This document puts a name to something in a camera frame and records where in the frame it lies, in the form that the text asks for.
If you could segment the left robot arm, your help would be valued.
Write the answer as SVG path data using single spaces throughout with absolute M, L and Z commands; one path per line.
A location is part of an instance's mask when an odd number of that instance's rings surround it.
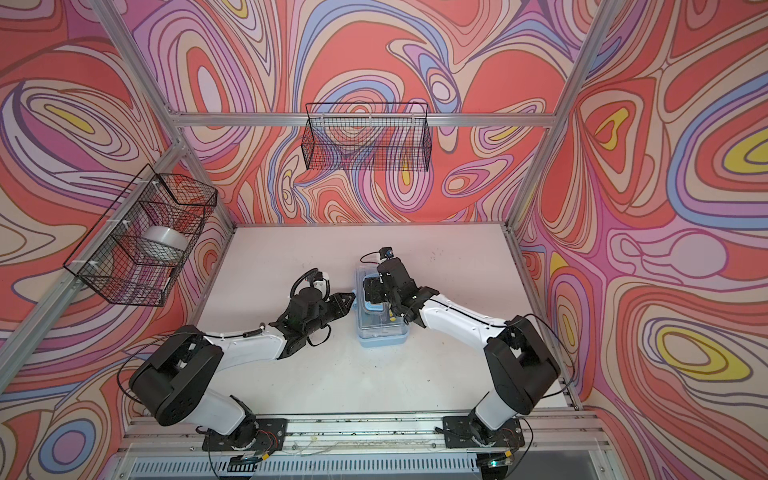
M 131 375 L 128 387 L 159 425 L 203 428 L 209 451 L 253 449 L 260 435 L 256 416 L 242 400 L 210 387 L 216 374 L 284 360 L 315 346 L 311 335 L 347 316 L 355 300 L 353 292 L 330 294 L 305 287 L 291 294 L 276 321 L 254 330 L 214 334 L 181 327 Z

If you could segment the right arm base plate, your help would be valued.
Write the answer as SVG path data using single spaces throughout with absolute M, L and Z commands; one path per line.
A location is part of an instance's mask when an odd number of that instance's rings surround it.
M 444 416 L 436 431 L 443 436 L 449 449 L 506 448 L 516 451 L 525 445 L 518 418 L 510 418 L 498 429 L 490 429 L 474 417 Z

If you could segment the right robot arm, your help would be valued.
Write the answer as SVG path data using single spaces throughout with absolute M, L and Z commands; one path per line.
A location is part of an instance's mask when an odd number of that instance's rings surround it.
M 492 388 L 465 416 L 446 416 L 440 427 L 446 446 L 520 447 L 511 439 L 558 380 L 561 369 L 531 321 L 489 317 L 464 307 L 438 290 L 419 286 L 397 258 L 381 261 L 362 280 L 364 300 L 406 324 L 448 335 L 483 353 Z

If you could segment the blue plastic tool box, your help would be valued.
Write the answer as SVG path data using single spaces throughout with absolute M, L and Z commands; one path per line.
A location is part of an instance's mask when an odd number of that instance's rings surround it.
M 378 280 L 374 265 L 363 264 L 356 269 L 356 332 L 364 348 L 379 348 L 403 344 L 409 335 L 409 326 L 401 317 L 390 313 L 389 304 L 372 303 L 364 289 L 366 280 Z

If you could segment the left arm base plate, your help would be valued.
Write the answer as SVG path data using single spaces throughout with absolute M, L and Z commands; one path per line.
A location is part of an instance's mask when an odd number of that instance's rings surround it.
M 287 427 L 286 418 L 246 419 L 229 435 L 222 435 L 213 430 L 206 432 L 202 450 L 206 452 L 255 451 L 256 453 L 279 451 L 285 443 Z

